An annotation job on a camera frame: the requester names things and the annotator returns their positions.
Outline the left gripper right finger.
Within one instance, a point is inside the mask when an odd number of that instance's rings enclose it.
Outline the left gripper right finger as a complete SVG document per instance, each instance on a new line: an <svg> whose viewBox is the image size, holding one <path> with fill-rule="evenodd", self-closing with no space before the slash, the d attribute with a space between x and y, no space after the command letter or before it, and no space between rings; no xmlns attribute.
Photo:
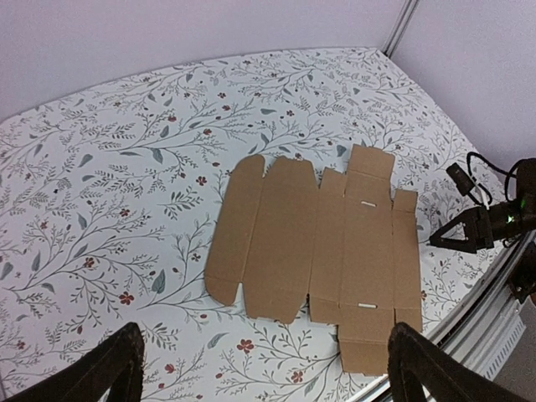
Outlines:
<svg viewBox="0 0 536 402"><path fill-rule="evenodd" d="M472 372L405 322L388 342L388 376L394 401L522 401L523 398Z"/></svg>

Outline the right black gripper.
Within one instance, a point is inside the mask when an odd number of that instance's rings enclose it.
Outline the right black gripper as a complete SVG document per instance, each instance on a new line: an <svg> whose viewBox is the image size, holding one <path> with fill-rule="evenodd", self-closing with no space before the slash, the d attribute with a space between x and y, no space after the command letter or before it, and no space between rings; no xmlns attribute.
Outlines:
<svg viewBox="0 0 536 402"><path fill-rule="evenodd" d="M430 236L434 247L476 254L481 249L491 249L501 240L505 247L512 246L522 237L522 210L517 201L502 202L486 208L478 206L460 212L441 224ZM447 239L446 234L460 226L464 240Z"/></svg>

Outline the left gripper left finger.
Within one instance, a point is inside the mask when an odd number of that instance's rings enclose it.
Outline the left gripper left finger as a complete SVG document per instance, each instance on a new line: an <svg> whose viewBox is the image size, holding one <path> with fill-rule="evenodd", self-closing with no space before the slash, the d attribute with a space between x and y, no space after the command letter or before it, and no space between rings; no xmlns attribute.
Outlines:
<svg viewBox="0 0 536 402"><path fill-rule="evenodd" d="M9 397L9 401L139 401L145 343L129 322L69 367Z"/></svg>

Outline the brown cardboard box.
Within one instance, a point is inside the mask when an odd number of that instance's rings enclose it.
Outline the brown cardboard box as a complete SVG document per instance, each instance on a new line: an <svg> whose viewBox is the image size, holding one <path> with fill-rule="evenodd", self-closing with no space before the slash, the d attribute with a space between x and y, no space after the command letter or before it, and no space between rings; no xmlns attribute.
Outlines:
<svg viewBox="0 0 536 402"><path fill-rule="evenodd" d="M353 146L345 172L260 155L231 173L204 269L207 293L251 318L292 323L303 305L338 329L343 370L379 376L399 322L422 328L414 191L395 157Z"/></svg>

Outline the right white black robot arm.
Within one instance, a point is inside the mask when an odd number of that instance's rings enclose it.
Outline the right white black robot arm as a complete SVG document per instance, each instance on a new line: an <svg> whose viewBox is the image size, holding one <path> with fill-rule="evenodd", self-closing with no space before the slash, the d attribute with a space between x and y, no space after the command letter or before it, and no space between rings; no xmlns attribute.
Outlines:
<svg viewBox="0 0 536 402"><path fill-rule="evenodd" d="M508 191L511 179L516 180L516 197L492 203L491 193L472 175L471 160L478 158L492 170L505 176L504 190ZM491 249L502 241L510 247L526 234L535 231L535 159L517 161L509 171L504 171L485 157L469 152L466 155L467 170L453 163L446 172L453 180L460 195L469 197L475 206L459 213L430 236L430 244L448 250L475 254Z"/></svg>

